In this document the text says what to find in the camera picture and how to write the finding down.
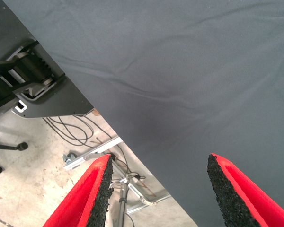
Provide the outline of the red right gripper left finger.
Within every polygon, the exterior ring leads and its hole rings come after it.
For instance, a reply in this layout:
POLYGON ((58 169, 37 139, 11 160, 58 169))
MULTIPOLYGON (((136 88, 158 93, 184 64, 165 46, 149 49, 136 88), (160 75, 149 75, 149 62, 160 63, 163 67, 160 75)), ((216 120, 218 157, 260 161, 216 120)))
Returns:
POLYGON ((111 155, 97 158, 78 180, 50 218, 45 227, 105 226, 113 174, 111 155))

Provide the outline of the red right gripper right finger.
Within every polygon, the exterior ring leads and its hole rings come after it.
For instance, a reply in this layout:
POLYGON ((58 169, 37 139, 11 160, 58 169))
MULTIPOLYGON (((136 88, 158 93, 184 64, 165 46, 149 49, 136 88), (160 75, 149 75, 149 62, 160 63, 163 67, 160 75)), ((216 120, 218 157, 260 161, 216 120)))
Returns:
POLYGON ((227 227, 284 227, 284 209, 230 160, 211 153, 207 173, 227 227))

